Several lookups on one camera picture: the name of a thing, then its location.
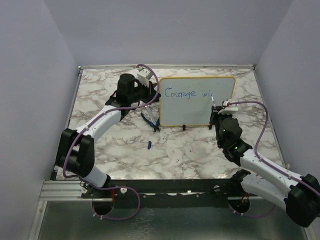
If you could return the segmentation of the yellow framed whiteboard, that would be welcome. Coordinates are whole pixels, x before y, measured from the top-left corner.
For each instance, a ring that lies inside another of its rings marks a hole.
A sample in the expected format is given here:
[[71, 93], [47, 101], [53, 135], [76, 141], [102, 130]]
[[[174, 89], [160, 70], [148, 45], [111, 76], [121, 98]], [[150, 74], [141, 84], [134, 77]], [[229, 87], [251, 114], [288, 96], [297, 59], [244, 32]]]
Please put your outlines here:
[[159, 81], [159, 121], [162, 127], [208, 126], [213, 96], [216, 106], [233, 97], [233, 76], [163, 77]]

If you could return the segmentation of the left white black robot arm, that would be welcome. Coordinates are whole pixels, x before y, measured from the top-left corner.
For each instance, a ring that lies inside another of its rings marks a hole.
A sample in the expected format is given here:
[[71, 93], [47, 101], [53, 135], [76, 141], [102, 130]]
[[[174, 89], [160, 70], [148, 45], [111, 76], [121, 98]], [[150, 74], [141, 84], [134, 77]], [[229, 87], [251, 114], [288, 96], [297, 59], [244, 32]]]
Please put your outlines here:
[[148, 107], [161, 96], [151, 82], [153, 73], [140, 68], [137, 75], [121, 74], [117, 89], [100, 112], [76, 129], [66, 128], [62, 133], [55, 158], [55, 165], [62, 168], [65, 178], [79, 177], [93, 185], [97, 196], [106, 197], [111, 190], [110, 176], [95, 165], [95, 143], [113, 125], [119, 123], [135, 109], [133, 104], [143, 102]]

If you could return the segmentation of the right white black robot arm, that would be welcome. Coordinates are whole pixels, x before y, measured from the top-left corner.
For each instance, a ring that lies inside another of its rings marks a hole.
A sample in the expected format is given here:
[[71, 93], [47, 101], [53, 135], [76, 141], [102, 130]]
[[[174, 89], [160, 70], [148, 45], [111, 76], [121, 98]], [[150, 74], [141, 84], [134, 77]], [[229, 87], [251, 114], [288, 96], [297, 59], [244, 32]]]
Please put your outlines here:
[[307, 228], [320, 215], [320, 183], [311, 174], [302, 176], [258, 153], [257, 146], [242, 140], [242, 128], [233, 114], [238, 103], [212, 105], [209, 124], [215, 127], [218, 148], [225, 158], [242, 167], [233, 176], [229, 189], [259, 196], [283, 209], [297, 225]]

